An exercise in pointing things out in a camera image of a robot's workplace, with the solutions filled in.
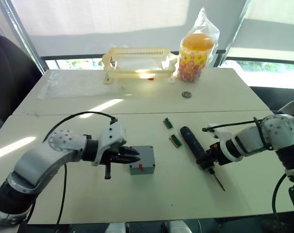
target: red switch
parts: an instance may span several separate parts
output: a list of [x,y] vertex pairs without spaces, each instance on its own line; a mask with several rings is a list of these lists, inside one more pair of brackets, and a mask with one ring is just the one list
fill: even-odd
[[142,164],[139,164],[139,170],[140,170],[141,172],[143,172]]

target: orange lid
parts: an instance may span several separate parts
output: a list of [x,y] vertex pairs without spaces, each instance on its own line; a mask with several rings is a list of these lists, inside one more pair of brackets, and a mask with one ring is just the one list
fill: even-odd
[[214,42],[205,34],[194,33],[184,38],[182,46],[190,50],[206,51],[214,46]]

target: black chair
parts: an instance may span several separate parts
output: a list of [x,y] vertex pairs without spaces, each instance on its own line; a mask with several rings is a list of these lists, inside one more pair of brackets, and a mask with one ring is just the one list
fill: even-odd
[[33,60],[0,36],[0,119],[4,122],[42,76]]
[[294,101],[294,89],[260,86],[251,86],[250,88],[273,112],[290,101]]

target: white curtain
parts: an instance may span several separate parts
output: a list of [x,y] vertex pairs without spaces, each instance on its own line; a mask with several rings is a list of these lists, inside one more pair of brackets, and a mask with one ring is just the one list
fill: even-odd
[[294,0],[252,0],[228,56],[294,61]]
[[12,0],[40,56],[107,53],[111,47],[178,51],[201,7],[220,29],[219,49],[246,0]]

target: tabletop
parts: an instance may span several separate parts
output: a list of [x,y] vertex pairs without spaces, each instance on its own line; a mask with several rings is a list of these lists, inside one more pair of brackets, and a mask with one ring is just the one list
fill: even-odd
[[[202,171],[183,141],[179,129],[188,126],[204,149],[217,141],[201,131],[208,123],[233,123],[262,118],[270,111],[238,111],[174,114],[120,114],[127,130],[128,146],[154,147],[154,174],[130,175],[128,165],[112,164],[111,180],[104,179],[104,166],[90,162],[68,163],[68,182],[61,223],[152,221],[187,218],[248,216],[272,212],[273,189],[284,167],[272,151],[256,154],[237,163],[216,165],[215,171],[226,191]],[[10,116],[0,130],[0,185],[17,160],[40,145],[49,129],[65,116]],[[167,129],[168,117],[173,129]],[[76,117],[60,129],[99,136],[109,119],[93,115]],[[248,125],[230,127],[236,133]],[[168,139],[175,134],[182,146]],[[61,204],[64,169],[39,195],[30,223],[54,224]],[[277,211],[292,211],[286,179],[277,194]]]
[[[76,93],[86,82],[97,79],[94,86],[96,96],[39,99],[41,90],[47,89],[50,77],[60,77],[67,82],[64,89],[53,86],[54,94]],[[104,85],[103,70],[48,70],[32,91],[14,111],[13,115],[70,115],[90,109],[102,110],[110,114],[133,113],[177,113],[215,111],[255,111],[269,110],[261,99],[230,68],[206,68],[197,83],[177,81],[169,84],[167,79],[118,79],[111,85]],[[182,97],[189,91],[192,97]]]

